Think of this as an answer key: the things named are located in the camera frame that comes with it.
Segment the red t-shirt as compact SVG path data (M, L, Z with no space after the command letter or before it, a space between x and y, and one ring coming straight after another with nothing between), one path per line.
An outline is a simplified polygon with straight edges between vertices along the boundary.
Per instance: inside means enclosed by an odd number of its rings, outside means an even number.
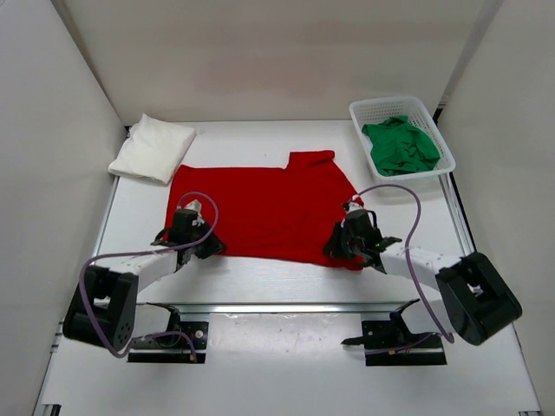
M324 255L343 203L356 190L332 150L292 152L286 167L181 166L166 208L170 224L181 198L198 199L202 215L231 257L260 257L355 270Z

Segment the white t-shirt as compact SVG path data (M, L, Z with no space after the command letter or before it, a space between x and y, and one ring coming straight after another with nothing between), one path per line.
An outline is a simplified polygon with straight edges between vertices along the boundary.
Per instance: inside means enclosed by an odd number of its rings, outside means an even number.
M192 127L143 114L129 129L117 157L108 165L108 172L168 185L196 135Z

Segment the green t-shirt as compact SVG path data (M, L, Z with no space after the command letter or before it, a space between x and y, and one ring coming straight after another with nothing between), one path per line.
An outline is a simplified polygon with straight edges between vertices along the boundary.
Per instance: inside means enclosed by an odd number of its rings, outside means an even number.
M377 171L386 177L433 171L441 159L434 142L407 116L365 124L362 133L372 144L370 155Z

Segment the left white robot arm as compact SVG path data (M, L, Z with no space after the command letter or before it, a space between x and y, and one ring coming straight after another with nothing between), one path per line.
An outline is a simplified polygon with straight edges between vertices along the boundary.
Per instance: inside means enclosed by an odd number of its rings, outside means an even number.
M201 214L201 203L179 207L171 224L160 231L149 248L130 253L110 253L89 259L78 277L75 293L64 317L65 338L105 348L116 358L126 356L140 339L156 340L171 347L182 334L173 320L174 308L149 303L164 314L152 326L152 332L134 334L137 295L161 278L180 271L192 257L206 259L225 251L225 244L215 234L215 223Z

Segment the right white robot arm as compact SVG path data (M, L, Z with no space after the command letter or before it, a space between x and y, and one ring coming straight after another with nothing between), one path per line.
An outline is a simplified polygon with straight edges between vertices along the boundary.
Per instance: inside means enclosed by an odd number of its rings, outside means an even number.
M373 211L351 204L334 224L323 254L358 268L403 276L415 285L420 299L409 302L389 325L394 343L407 347L421 335L418 321L431 320L430 331L457 334L479 346L518 320L523 309L489 258L473 252L453 257L417 249L398 237L384 237Z

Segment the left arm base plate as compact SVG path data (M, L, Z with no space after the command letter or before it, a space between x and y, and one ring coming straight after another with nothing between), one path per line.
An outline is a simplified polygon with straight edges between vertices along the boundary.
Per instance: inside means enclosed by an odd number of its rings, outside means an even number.
M204 364L209 316L182 312L177 305L143 303L136 308L127 361Z

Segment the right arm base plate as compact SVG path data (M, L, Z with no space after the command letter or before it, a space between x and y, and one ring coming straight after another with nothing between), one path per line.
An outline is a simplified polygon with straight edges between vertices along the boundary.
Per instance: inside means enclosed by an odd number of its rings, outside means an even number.
M447 365L441 338L434 333L412 334L402 313L420 300L411 300L388 314L387 320L362 321L362 334L341 342L345 348L363 347L366 367L423 367Z

